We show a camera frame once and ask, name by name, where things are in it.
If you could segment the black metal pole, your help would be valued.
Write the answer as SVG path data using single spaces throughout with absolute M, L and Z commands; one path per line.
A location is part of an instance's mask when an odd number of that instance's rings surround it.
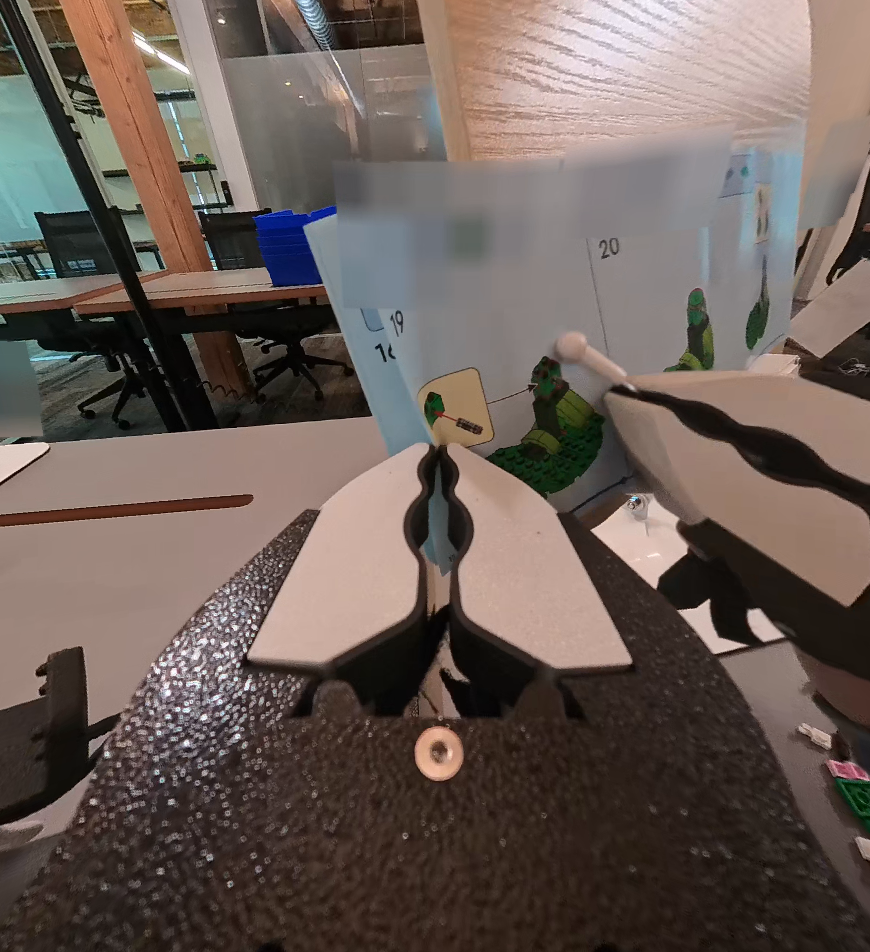
M 79 136 L 54 88 L 19 4 L 14 1 L 0 1 L 0 18 L 47 114 L 49 125 L 84 197 L 95 227 L 111 254 L 123 289 L 143 327 L 143 336 L 153 345 L 152 350 L 146 348 L 132 330 L 129 332 L 130 354 L 143 375 L 166 429 L 170 432 L 184 432 L 188 427 L 179 411 L 176 383 L 172 377 L 166 378 L 163 375 L 164 371 L 171 370 L 167 340 L 147 303 L 136 266 L 131 261 L 130 252 L 119 238 L 116 223 L 86 160 Z

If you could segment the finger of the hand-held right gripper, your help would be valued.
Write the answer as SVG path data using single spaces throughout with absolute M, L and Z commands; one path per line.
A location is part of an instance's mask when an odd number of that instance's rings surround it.
M 774 481 L 753 470 L 729 446 L 679 432 L 683 441 L 672 446 L 657 437 L 673 436 L 674 425 L 651 422 L 646 411 L 633 411 L 645 430 L 628 448 L 628 392 L 609 390 L 605 408 L 627 455 L 652 486 L 660 502 L 687 520 L 710 515 L 726 517 L 730 527 L 756 513 L 802 511 L 818 505 L 854 505 L 870 509 L 868 490 L 824 490 Z
M 870 490 L 870 377 L 752 371 L 687 371 L 628 378 L 628 448 L 651 422 L 729 446 L 777 482 L 824 490 Z

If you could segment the long wooden-edged table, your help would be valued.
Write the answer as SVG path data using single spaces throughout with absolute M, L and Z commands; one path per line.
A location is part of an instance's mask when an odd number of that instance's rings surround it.
M 109 323 L 72 315 L 86 300 L 123 291 L 115 273 L 1 283 L 0 316 L 13 320 L 0 324 L 0 342 L 35 341 L 46 350 L 67 353 L 126 351 L 128 341 L 150 337 L 134 310 L 120 312 L 117 304 L 106 304 L 105 315 L 114 317 Z
M 162 271 L 140 279 L 146 303 L 115 285 L 75 304 L 83 317 L 131 317 L 143 329 L 189 430 L 218 427 L 210 401 L 255 397 L 237 331 L 274 340 L 289 329 L 319 334 L 335 322 L 321 284 L 278 286 L 266 268 Z

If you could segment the grey wooden-edged table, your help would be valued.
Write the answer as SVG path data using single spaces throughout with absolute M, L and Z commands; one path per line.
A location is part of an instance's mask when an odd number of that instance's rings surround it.
M 0 485 L 0 528 L 214 509 L 289 518 L 387 456 L 371 417 L 56 443 Z

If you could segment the white ball-tipped page pin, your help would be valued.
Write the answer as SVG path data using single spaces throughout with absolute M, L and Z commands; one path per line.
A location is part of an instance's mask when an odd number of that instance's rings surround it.
M 637 392 L 637 387 L 631 383 L 626 370 L 595 349 L 587 337 L 578 331 L 561 335 L 556 341 L 556 352 L 560 363 L 583 366 L 611 388 L 619 388 L 628 393 Z

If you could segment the spare hand-held gripper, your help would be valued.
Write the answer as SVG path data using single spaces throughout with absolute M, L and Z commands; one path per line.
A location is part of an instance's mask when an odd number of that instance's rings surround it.
M 50 654 L 36 676 L 36 699 L 0 709 L 0 826 L 58 800 L 90 769 L 84 649 Z

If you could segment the black office chair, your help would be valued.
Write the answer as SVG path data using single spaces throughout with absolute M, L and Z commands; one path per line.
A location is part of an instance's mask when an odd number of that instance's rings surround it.
M 77 279 L 117 274 L 112 254 L 89 211 L 37 211 L 35 219 L 57 278 Z M 110 419 L 120 430 L 129 430 L 131 422 L 122 417 L 122 412 L 131 398 L 144 398 L 146 390 L 129 359 L 119 327 L 112 321 L 96 324 L 76 319 L 65 311 L 43 312 L 43 316 L 49 333 L 37 339 L 40 348 L 67 352 L 70 363 L 81 358 L 102 358 L 109 372 L 120 374 L 119 380 L 114 380 L 77 404 L 81 417 L 93 420 L 96 414 L 92 406 L 116 396 Z
M 268 209 L 208 214 L 199 211 L 201 231 L 212 252 L 218 270 L 263 268 L 254 218 Z M 263 403 L 262 390 L 280 375 L 290 371 L 303 377 L 314 388 L 314 398 L 324 400 L 324 393 L 312 368 L 318 365 L 340 367 L 346 377 L 354 368 L 344 361 L 309 354 L 303 341 L 328 330 L 335 319 L 328 303 L 303 303 L 300 298 L 263 303 L 228 303 L 234 333 L 240 339 L 252 340 L 262 353 L 284 347 L 279 358 L 261 363 L 252 370 L 257 388 L 257 402 Z

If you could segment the wooden support post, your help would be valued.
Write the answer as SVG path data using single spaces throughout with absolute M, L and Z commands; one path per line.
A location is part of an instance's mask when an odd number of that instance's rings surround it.
M 61 1 L 60 6 L 167 270 L 210 271 L 198 218 L 123 4 Z

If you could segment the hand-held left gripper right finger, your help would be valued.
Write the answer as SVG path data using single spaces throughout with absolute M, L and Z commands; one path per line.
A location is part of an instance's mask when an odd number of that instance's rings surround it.
M 534 685 L 634 669 L 574 517 L 460 445 L 445 448 L 445 500 L 451 654 L 478 695 L 514 708 Z

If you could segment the wooden book stand board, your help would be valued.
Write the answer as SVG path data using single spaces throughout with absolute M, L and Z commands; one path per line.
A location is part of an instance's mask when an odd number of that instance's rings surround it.
M 600 140 L 729 125 L 802 152 L 802 1 L 418 2 L 447 155 L 561 156 Z

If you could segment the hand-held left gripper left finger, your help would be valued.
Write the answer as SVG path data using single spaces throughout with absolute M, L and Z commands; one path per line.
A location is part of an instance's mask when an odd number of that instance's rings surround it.
M 429 623 L 429 501 L 439 453 L 416 444 L 320 508 L 247 652 L 256 668 L 348 684 L 401 716 L 437 650 Z

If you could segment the instruction booklet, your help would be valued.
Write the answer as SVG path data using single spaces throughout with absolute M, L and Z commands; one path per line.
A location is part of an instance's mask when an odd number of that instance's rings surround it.
M 740 370 L 789 324 L 801 160 L 707 130 L 561 159 L 338 163 L 305 233 L 391 453 L 460 444 L 560 510 L 632 474 L 607 383 Z

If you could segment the blue storage bin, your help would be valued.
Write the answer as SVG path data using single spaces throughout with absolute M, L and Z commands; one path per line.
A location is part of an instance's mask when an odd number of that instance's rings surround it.
M 274 287 L 315 287 L 322 283 L 304 229 L 336 211 L 330 206 L 309 213 L 286 209 L 253 216 L 263 267 Z

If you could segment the person's right hand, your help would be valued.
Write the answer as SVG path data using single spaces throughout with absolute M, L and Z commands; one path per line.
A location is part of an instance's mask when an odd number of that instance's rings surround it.
M 801 653 L 799 661 L 817 695 L 848 720 L 870 728 L 870 681 Z

